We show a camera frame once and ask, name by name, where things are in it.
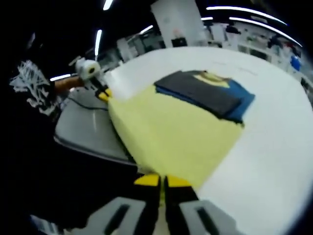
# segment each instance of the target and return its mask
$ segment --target ceiling light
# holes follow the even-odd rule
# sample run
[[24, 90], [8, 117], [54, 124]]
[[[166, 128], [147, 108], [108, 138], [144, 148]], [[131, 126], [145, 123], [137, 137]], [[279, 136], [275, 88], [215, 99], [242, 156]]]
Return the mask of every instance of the ceiling light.
[[50, 79], [50, 81], [53, 82], [53, 81], [60, 80], [62, 78], [66, 78], [66, 77], [70, 77], [70, 74], [65, 74], [65, 75], [53, 77], [53, 78]]
[[97, 36], [96, 36], [96, 44], [94, 46], [94, 55], [97, 56], [99, 54], [99, 45], [100, 45], [100, 39], [102, 35], [102, 30], [98, 30]]
[[245, 11], [245, 12], [249, 12], [249, 13], [252, 13], [252, 14], [256, 14], [256, 15], [259, 15], [259, 16], [263, 16], [263, 17], [266, 17], [266, 18], [268, 18], [268, 19], [275, 20], [275, 21], [278, 21], [278, 22], [280, 22], [280, 23], [283, 23], [283, 24], [287, 25], [285, 22], [281, 21], [281, 20], [278, 19], [278, 18], [275, 18], [275, 17], [273, 17], [273, 16], [270, 16], [270, 15], [265, 14], [265, 13], [260, 12], [260, 11], [251, 10], [251, 9], [243, 8], [243, 7], [236, 7], [236, 6], [210, 6], [210, 7], [207, 7], [206, 9], [207, 9], [207, 10], [235, 10], [235, 11]]
[[109, 10], [109, 8], [112, 5], [112, 2], [113, 2], [113, 0], [106, 0], [106, 2], [104, 3], [104, 6], [103, 6], [103, 10], [104, 11]]
[[212, 20], [213, 17], [203, 17], [201, 18], [202, 21], [208, 21], [208, 20]]
[[282, 36], [288, 38], [289, 40], [291, 40], [291, 41], [297, 43], [299, 46], [302, 47], [302, 45], [301, 45], [300, 43], [298, 43], [298, 42], [297, 42], [295, 39], [293, 39], [292, 37], [288, 36], [286, 33], [283, 33], [282, 31], [279, 31], [278, 29], [273, 28], [273, 27], [271, 27], [271, 26], [269, 26], [269, 25], [267, 25], [267, 24], [263, 24], [263, 23], [260, 23], [260, 22], [257, 22], [257, 21], [252, 21], [252, 20], [237, 18], [237, 17], [229, 17], [229, 19], [232, 20], [232, 21], [242, 21], [242, 22], [247, 22], [247, 23], [251, 23], [251, 24], [256, 24], [256, 25], [262, 26], [262, 27], [264, 27], [264, 28], [267, 28], [267, 29], [269, 29], [269, 30], [272, 30], [272, 31], [274, 31], [274, 32], [276, 32], [276, 33], [278, 33], [278, 34], [280, 34], [280, 35], [282, 35]]
[[153, 25], [146, 27], [144, 30], [142, 30], [139, 34], [144, 34], [145, 32], [147, 32], [148, 30], [152, 29]]

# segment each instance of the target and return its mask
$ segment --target person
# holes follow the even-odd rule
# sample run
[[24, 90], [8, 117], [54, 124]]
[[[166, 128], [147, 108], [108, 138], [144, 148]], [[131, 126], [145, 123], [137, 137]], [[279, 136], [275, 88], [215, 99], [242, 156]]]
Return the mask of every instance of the person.
[[51, 82], [31, 50], [19, 59], [14, 54], [13, 69], [2, 86], [8, 106], [6, 234], [35, 233], [32, 214], [64, 228], [84, 227], [88, 216], [126, 190], [137, 172], [136, 167], [88, 156], [54, 141], [61, 113], [58, 94], [84, 83], [77, 76]]

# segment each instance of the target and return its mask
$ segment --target blue object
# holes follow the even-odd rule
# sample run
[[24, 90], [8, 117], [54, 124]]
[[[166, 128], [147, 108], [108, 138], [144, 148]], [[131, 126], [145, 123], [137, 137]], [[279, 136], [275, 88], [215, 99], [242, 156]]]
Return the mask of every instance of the blue object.
[[[246, 110], [248, 109], [248, 107], [250, 106], [252, 101], [254, 100], [255, 95], [249, 93], [244, 87], [242, 87], [239, 83], [235, 82], [234, 80], [229, 80], [228, 85], [229, 85], [229, 88], [219, 87], [219, 86], [216, 86], [216, 88], [225, 90], [226, 92], [230, 93], [231, 95], [233, 95], [237, 98], [240, 98], [241, 102], [235, 109], [230, 111], [229, 114], [226, 114], [224, 119], [234, 121], [236, 123], [242, 123], [243, 122], [243, 115], [245, 114]], [[186, 101], [190, 104], [197, 106], [197, 103], [194, 100], [189, 99], [189, 98], [182, 96], [178, 93], [175, 93], [173, 91], [170, 91], [168, 89], [164, 89], [164, 88], [160, 88], [160, 87], [156, 86], [156, 92], [160, 93], [160, 94], [170, 95], [172, 97], [175, 97], [177, 99]]]
[[295, 70], [300, 71], [301, 62], [299, 61], [299, 58], [297, 56], [291, 56], [290, 64]]

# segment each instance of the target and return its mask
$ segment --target cable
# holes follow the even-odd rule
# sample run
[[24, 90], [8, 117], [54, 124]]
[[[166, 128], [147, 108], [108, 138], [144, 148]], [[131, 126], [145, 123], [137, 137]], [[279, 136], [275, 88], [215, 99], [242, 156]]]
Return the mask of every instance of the cable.
[[106, 108], [88, 107], [88, 106], [85, 106], [85, 105], [79, 103], [78, 101], [76, 101], [75, 99], [73, 99], [73, 98], [71, 98], [71, 97], [67, 97], [67, 98], [68, 98], [69, 100], [73, 101], [74, 103], [76, 103], [77, 105], [79, 105], [80, 107], [84, 108], [84, 109], [108, 111], [108, 109], [106, 109]]

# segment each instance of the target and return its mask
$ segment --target white graphic print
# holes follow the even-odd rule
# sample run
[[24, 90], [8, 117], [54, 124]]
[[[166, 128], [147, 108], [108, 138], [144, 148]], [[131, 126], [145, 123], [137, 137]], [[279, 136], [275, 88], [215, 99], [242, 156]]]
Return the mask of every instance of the white graphic print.
[[15, 92], [30, 92], [31, 98], [26, 101], [33, 107], [39, 109], [39, 112], [49, 116], [56, 108], [57, 103], [46, 102], [49, 95], [44, 85], [49, 86], [49, 82], [38, 69], [38, 67], [30, 60], [22, 62], [18, 66], [19, 75], [12, 78], [10, 85], [13, 86]]

